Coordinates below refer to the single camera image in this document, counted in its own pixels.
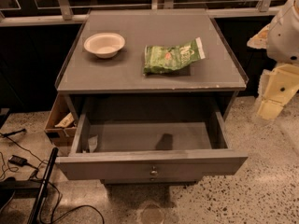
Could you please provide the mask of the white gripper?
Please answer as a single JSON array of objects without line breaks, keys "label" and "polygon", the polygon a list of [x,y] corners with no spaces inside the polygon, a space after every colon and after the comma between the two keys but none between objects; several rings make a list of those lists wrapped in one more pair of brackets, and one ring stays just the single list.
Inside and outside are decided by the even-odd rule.
[{"label": "white gripper", "polygon": [[[253,49],[267,49],[270,25],[267,24],[251,37],[247,46]],[[275,119],[283,107],[299,90],[299,65],[278,63],[272,70],[264,70],[259,84],[261,104],[257,114],[262,119]]]}]

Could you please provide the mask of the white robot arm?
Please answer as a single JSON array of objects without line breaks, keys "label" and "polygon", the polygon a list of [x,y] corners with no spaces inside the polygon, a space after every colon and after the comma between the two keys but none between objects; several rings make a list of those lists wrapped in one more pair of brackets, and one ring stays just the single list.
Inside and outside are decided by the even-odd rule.
[{"label": "white robot arm", "polygon": [[247,46],[266,49],[276,62],[263,70],[258,88],[257,116],[273,120],[299,91],[299,0],[288,0]]}]

